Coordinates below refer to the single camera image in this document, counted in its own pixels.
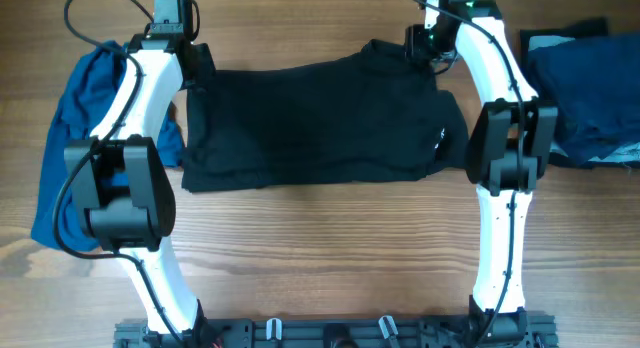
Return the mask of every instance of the black cable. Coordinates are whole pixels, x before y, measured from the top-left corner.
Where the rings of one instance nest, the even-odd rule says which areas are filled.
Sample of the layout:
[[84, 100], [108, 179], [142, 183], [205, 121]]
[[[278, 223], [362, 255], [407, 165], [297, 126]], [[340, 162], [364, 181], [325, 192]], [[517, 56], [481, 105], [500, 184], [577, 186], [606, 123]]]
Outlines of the black cable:
[[453, 56], [453, 60], [447, 65], [446, 68], [443, 68], [437, 72], [434, 73], [434, 75], [440, 75], [443, 73], [447, 73], [449, 71], [449, 69], [453, 68], [453, 66], [456, 64], [456, 61], [458, 60], [458, 50], [456, 49], [456, 53]]
[[516, 95], [516, 98], [518, 100], [518, 154], [517, 154], [517, 175], [518, 175], [518, 190], [523, 190], [524, 187], [524, 182], [523, 182], [523, 174], [522, 174], [522, 168], [524, 167], [523, 164], [523, 157], [524, 157], [524, 125], [525, 125], [525, 111], [524, 111], [524, 101], [522, 100], [522, 95], [520, 94], [520, 88], [518, 87], [518, 81], [516, 80], [515, 74], [513, 73], [513, 69], [511, 68], [511, 64], [509, 63], [509, 58], [507, 57], [507, 54], [505, 53], [504, 49], [502, 48], [502, 46], [500, 45], [500, 43], [498, 42], [498, 40], [496, 39], [496, 37], [494, 37], [491, 33], [489, 33], [486, 29], [482, 28], [481, 26], [473, 23], [472, 21], [465, 19], [463, 17], [460, 17], [457, 14], [448, 12], [444, 9], [441, 9], [440, 7], [436, 7], [433, 4], [429, 4], [426, 2], [426, 0], [412, 0], [414, 2], [417, 2], [419, 4], [424, 5], [427, 8], [433, 9], [437, 12], [439, 12], [440, 14], [444, 14], [448, 17], [451, 17], [461, 23], [467, 24], [475, 29], [477, 29], [478, 31], [480, 31], [482, 34], [484, 34], [487, 38], [489, 38], [489, 41], [491, 41], [491, 43], [493, 43], [496, 46], [496, 49], [498, 50], [498, 53], [500, 53], [500, 56], [502, 58], [502, 60], [504, 61], [504, 64], [507, 68], [507, 74], [509, 75], [509, 80], [511, 81], [511, 87], [509, 89], [513, 89]]
[[[113, 124], [113, 127], [111, 127], [111, 129], [104, 136], [104, 138], [102, 138], [94, 147], [92, 147], [80, 159], [80, 161], [71, 170], [71, 172], [69, 173], [69, 176], [67, 177], [67, 179], [62, 184], [62, 187], [60, 188], [60, 191], [58, 192], [58, 196], [56, 197], [55, 205], [53, 207], [53, 222], [52, 222], [53, 223], [53, 235], [54, 235], [54, 238], [55, 238], [56, 243], [58, 244], [58, 246], [65, 253], [67, 253], [67, 254], [69, 254], [69, 255], [71, 255], [73, 257], [80, 258], [80, 259], [88, 259], [88, 260], [121, 258], [121, 259], [126, 259], [129, 262], [133, 263], [133, 265], [136, 267], [136, 269], [140, 273], [140, 277], [142, 278], [142, 281], [143, 281], [143, 283], [144, 283], [144, 285], [145, 285], [145, 287], [147, 289], [147, 292], [149, 293], [149, 297], [151, 298], [153, 306], [155, 307], [156, 311], [158, 312], [158, 315], [160, 316], [160, 319], [162, 319], [162, 322], [167, 326], [167, 329], [171, 333], [171, 336], [177, 342], [183, 343], [185, 345], [185, 347], [186, 347], [186, 343], [180, 338], [180, 336], [176, 332], [176, 330], [173, 327], [173, 325], [171, 325], [171, 322], [169, 322], [169, 319], [166, 316], [164, 308], [160, 304], [160, 301], [158, 300], [158, 297], [155, 294], [155, 291], [153, 290], [153, 286], [151, 284], [151, 280], [149, 279], [149, 276], [148, 276], [147, 272], [144, 269], [144, 264], [143, 264], [142, 261], [140, 261], [140, 260], [138, 260], [138, 259], [136, 259], [136, 258], [134, 258], [134, 257], [132, 257], [130, 255], [121, 254], [121, 253], [118, 253], [118, 252], [105, 253], [105, 254], [85, 254], [85, 253], [81, 253], [81, 252], [75, 251], [71, 247], [67, 246], [65, 244], [64, 240], [62, 239], [62, 236], [60, 235], [60, 227], [59, 227], [59, 224], [58, 224], [58, 220], [59, 220], [60, 211], [61, 211], [61, 207], [62, 207], [62, 201], [64, 199], [64, 196], [66, 195], [67, 191], [69, 190], [69, 187], [71, 186], [71, 183], [73, 182], [75, 177], [78, 175], [80, 170], [84, 167], [84, 165], [87, 162], [89, 162], [89, 160], [91, 160], [93, 158], [93, 156], [98, 154], [105, 147], [105, 145], [108, 143], [109, 139], [111, 139], [111, 137], [113, 137], [113, 135], [118, 131], [118, 129], [120, 129], [120, 127], [123, 126], [122, 122], [126, 118], [127, 113], [131, 109], [131, 106], [133, 105], [133, 102], [136, 99], [136, 96], [138, 94], [138, 91], [140, 90], [140, 86], [142, 84], [142, 79], [143, 79], [143, 76], [144, 76], [144, 73], [142, 71], [142, 67], [140, 66], [140, 63], [135, 58], [133, 58], [129, 53], [127, 53], [124, 50], [120, 50], [120, 49], [117, 49], [117, 48], [114, 48], [114, 47], [110, 47], [110, 46], [105, 45], [105, 44], [103, 44], [101, 42], [93, 40], [93, 39], [83, 35], [82, 33], [78, 32], [75, 28], [73, 28], [73, 26], [71, 25], [71, 23], [69, 21], [69, 7], [71, 6], [71, 3], [73, 1], [74, 0], [67, 0], [67, 2], [64, 5], [64, 23], [67, 26], [67, 29], [69, 29], [69, 31], [74, 36], [82, 39], [85, 42], [88, 42], [90, 44], [93, 44], [96, 47], [99, 47], [99, 48], [104, 49], [104, 50], [106, 50], [108, 52], [111, 52], [111, 53], [113, 53], [113, 54], [115, 54], [115, 55], [117, 55], [117, 56], [119, 56], [119, 57], [121, 57], [123, 59], [130, 60], [133, 63], [133, 65], [135, 66], [135, 68], [136, 68], [136, 80], [135, 80], [131, 95], [127, 99], [127, 102], [125, 103], [124, 108], [122, 109], [122, 112], [120, 113], [120, 115], [116, 119], [115, 123]], [[138, 1], [136, 1], [136, 0], [130, 0], [130, 1], [133, 2], [138, 8], [140, 8], [140, 10], [151, 21], [153, 21], [153, 17], [151, 16], [151, 14], [149, 14], [149, 12]]]
[[196, 40], [196, 38], [198, 38], [198, 34], [200, 33], [200, 8], [198, 8], [198, 2], [196, 2], [195, 0], [191, 0], [191, 3], [193, 4], [193, 6], [196, 8], [196, 31], [193, 32], [193, 37], [191, 38], [192, 41]]
[[482, 28], [481, 26], [473, 23], [472, 21], [465, 19], [463, 17], [460, 17], [457, 14], [448, 12], [444, 9], [441, 9], [440, 7], [436, 7], [432, 4], [429, 4], [426, 2], [426, 0], [413, 0], [414, 2], [417, 2], [419, 4], [422, 4], [423, 6], [425, 6], [426, 8], [429, 9], [433, 9], [437, 12], [439, 12], [440, 14], [444, 14], [448, 17], [451, 17], [455, 20], [458, 20], [461, 23], [467, 24], [475, 29], [477, 29], [478, 31], [480, 31], [482, 34], [484, 34], [487, 38], [489, 38], [489, 41], [491, 43], [493, 43], [493, 45], [496, 46], [496, 49], [498, 50], [498, 53], [500, 53], [500, 56], [502, 58], [502, 60], [505, 63], [505, 66], [507, 68], [507, 74], [509, 75], [509, 80], [511, 81], [511, 87], [510, 89], [513, 89], [516, 95], [516, 98], [518, 100], [518, 152], [517, 152], [517, 158], [516, 158], [516, 162], [517, 162], [517, 176], [518, 176], [518, 189], [514, 189], [513, 190], [513, 194], [511, 196], [511, 204], [509, 205], [509, 210], [511, 213], [511, 223], [510, 223], [510, 237], [509, 237], [509, 260], [507, 262], [507, 270], [505, 272], [505, 281], [504, 281], [504, 285], [502, 286], [502, 293], [500, 294], [500, 299], [498, 300], [498, 304], [496, 305], [496, 309], [494, 310], [493, 314], [491, 315], [491, 318], [489, 319], [489, 322], [487, 322], [487, 325], [485, 326], [485, 328], [483, 329], [483, 333], [479, 336], [478, 341], [476, 342], [476, 346], [479, 346], [482, 341], [485, 339], [487, 333], [489, 333], [491, 331], [491, 328], [493, 328], [493, 324], [495, 323], [496, 318], [498, 317], [498, 312], [500, 311], [500, 308], [502, 307], [502, 302], [504, 301], [504, 297], [507, 294], [507, 290], [509, 288], [509, 280], [511, 280], [511, 268], [513, 265], [513, 250], [514, 250], [514, 232], [515, 232], [515, 198], [516, 198], [516, 193], [517, 191], [523, 190], [524, 187], [524, 182], [523, 182], [523, 174], [522, 174], [522, 169], [523, 169], [523, 160], [524, 160], [524, 125], [525, 125], [525, 110], [524, 110], [524, 102], [522, 100], [522, 95], [520, 94], [520, 89], [518, 87], [518, 82], [516, 80], [516, 77], [513, 73], [513, 69], [511, 68], [511, 64], [509, 63], [509, 58], [507, 57], [507, 54], [505, 53], [504, 49], [502, 48], [502, 46], [500, 45], [500, 43], [498, 42], [498, 40], [496, 39], [496, 37], [494, 37], [491, 33], [489, 33], [486, 29]]

